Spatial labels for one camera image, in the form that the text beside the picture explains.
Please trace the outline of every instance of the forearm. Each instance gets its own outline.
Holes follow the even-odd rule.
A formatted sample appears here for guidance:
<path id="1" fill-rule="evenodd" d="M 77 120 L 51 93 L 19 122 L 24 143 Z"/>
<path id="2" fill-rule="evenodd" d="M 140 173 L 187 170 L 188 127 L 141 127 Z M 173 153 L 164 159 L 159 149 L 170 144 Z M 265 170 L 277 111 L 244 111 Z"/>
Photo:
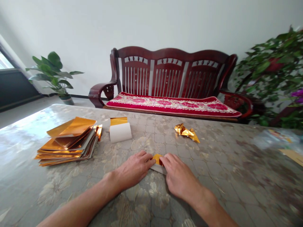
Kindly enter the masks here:
<path id="1" fill-rule="evenodd" d="M 199 186 L 197 194 L 192 198 L 188 203 L 210 227 L 238 226 L 209 189 Z"/>
<path id="2" fill-rule="evenodd" d="M 38 226 L 87 226 L 109 201 L 121 192 L 118 176 L 110 172 L 91 189 L 72 200 Z"/>

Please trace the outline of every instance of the floor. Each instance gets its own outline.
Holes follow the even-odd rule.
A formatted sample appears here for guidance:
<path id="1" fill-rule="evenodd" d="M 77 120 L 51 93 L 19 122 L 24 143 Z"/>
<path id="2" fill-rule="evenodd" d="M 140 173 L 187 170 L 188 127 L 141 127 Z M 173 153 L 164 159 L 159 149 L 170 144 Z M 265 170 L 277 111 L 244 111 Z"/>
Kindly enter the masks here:
<path id="1" fill-rule="evenodd" d="M 89 101 L 89 99 L 84 98 L 73 98 L 75 106 L 81 107 L 94 107 L 94 105 Z M 0 129 L 4 128 L 16 121 L 19 121 L 29 115 L 32 115 L 40 110 L 43 110 L 52 104 L 63 104 L 63 102 L 57 97 L 45 97 L 42 99 L 29 102 L 22 106 L 4 111 L 0 113 Z"/>

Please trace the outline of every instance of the stack of gold paper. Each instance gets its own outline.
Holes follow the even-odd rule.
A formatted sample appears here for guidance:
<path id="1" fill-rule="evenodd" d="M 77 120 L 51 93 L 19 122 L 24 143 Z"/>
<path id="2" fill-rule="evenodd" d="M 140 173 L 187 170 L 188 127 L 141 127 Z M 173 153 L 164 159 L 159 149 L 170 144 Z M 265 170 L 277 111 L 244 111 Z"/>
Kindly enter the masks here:
<path id="1" fill-rule="evenodd" d="M 37 151 L 35 159 L 40 159 L 40 166 L 52 166 L 91 158 L 101 139 L 102 125 L 95 123 L 95 120 L 76 117 L 47 131 L 51 139 Z"/>

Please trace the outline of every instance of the white wall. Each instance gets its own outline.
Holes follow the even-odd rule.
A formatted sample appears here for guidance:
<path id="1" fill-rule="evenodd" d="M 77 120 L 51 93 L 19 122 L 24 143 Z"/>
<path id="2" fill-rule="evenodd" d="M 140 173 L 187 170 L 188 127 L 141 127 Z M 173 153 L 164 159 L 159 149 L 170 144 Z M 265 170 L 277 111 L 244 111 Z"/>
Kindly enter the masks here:
<path id="1" fill-rule="evenodd" d="M 75 75 L 71 94 L 111 78 L 113 47 L 216 49 L 245 56 L 289 25 L 302 25 L 302 0 L 1 0 L 0 34 L 27 67 L 56 51 Z"/>

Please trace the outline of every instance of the purple flower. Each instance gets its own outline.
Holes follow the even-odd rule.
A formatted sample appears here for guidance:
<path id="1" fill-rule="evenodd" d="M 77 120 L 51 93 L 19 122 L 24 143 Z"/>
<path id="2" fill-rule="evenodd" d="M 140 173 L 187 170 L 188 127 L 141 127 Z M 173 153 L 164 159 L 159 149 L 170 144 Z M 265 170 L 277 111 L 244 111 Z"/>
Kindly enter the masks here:
<path id="1" fill-rule="evenodd" d="M 296 102 L 303 104 L 303 88 L 297 90 L 296 92 L 291 93 L 292 97 L 298 97 L 298 99 L 296 100 Z"/>
<path id="2" fill-rule="evenodd" d="M 296 102 L 298 102 L 298 103 L 300 103 L 300 104 L 303 104 L 303 97 L 297 99 Z"/>
<path id="3" fill-rule="evenodd" d="M 297 90 L 296 92 L 291 93 L 292 97 L 303 97 L 303 89 Z"/>

